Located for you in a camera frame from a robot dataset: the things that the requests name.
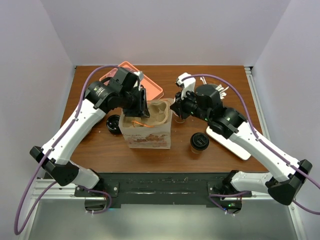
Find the tan cardboard cup carrier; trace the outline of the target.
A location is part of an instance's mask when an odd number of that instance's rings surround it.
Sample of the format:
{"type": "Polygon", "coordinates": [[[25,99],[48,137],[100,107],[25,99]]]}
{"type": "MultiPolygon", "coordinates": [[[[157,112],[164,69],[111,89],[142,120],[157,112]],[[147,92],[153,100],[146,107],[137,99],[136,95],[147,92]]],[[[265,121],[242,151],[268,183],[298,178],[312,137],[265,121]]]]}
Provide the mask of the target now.
{"type": "Polygon", "coordinates": [[[171,101],[168,99],[152,100],[147,103],[149,117],[122,116],[123,128],[155,128],[169,122],[171,101]]]}

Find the cream bear paper bag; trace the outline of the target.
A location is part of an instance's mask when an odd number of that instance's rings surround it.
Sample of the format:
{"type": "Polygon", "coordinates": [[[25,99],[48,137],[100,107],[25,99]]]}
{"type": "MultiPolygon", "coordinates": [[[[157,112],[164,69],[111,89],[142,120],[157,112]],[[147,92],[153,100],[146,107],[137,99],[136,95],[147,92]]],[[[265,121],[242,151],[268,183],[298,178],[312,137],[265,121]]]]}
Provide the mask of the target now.
{"type": "MultiPolygon", "coordinates": [[[[170,100],[173,104],[172,98],[161,98],[170,100]]],[[[120,114],[119,128],[122,136],[128,147],[131,149],[170,149],[171,148],[171,124],[173,111],[169,107],[170,118],[169,121],[163,125],[153,128],[137,127],[126,128],[121,127],[121,120],[124,113],[120,114]]]]}

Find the black plastic cup lid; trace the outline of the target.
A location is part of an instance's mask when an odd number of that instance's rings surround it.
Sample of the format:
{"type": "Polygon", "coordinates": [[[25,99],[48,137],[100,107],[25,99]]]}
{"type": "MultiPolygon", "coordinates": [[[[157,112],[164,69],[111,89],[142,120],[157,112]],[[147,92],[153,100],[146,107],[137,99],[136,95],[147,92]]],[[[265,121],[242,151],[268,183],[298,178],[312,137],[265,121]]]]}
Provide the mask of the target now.
{"type": "Polygon", "coordinates": [[[210,140],[205,133],[196,132],[190,138],[190,145],[197,149],[207,149],[210,144],[210,140]]]}

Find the brown paper coffee cup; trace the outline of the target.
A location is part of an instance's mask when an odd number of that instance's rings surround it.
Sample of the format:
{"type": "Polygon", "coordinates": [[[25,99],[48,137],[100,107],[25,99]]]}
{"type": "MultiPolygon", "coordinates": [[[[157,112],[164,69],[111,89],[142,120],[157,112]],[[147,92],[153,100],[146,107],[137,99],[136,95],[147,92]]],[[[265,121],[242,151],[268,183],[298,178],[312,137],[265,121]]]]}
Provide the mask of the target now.
{"type": "Polygon", "coordinates": [[[194,148],[194,147],[190,147],[191,151],[195,154],[201,154],[204,150],[206,150],[206,148],[204,149],[198,149],[198,148],[194,148]]]}

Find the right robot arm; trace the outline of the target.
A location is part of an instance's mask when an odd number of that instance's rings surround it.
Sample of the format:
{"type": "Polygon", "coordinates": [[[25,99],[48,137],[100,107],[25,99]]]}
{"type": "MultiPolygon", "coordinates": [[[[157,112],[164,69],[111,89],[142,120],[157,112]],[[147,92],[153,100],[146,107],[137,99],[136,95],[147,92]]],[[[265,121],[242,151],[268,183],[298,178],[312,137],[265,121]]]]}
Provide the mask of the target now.
{"type": "Polygon", "coordinates": [[[241,113],[223,105],[215,85],[194,87],[179,83],[178,87],[182,90],[176,93],[171,110],[183,120],[193,116],[207,122],[214,133],[242,147],[268,169],[267,173],[232,170],[222,182],[223,192],[230,197],[244,191],[266,193],[278,203],[290,205],[312,164],[288,156],[251,128],[241,113]]]}

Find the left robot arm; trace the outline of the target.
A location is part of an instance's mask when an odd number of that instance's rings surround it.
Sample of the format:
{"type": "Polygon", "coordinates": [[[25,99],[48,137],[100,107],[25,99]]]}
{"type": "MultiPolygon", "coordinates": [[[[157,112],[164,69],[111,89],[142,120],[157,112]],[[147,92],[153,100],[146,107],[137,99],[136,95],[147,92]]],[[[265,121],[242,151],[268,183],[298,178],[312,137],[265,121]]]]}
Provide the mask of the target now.
{"type": "Polygon", "coordinates": [[[147,90],[141,71],[117,67],[107,84],[86,82],[78,105],[59,131],[43,146],[34,146],[30,155],[60,186],[75,184],[85,187],[92,196],[104,190],[102,178],[92,169],[71,161],[79,143],[107,113],[116,108],[128,117],[148,118],[147,90]]]}

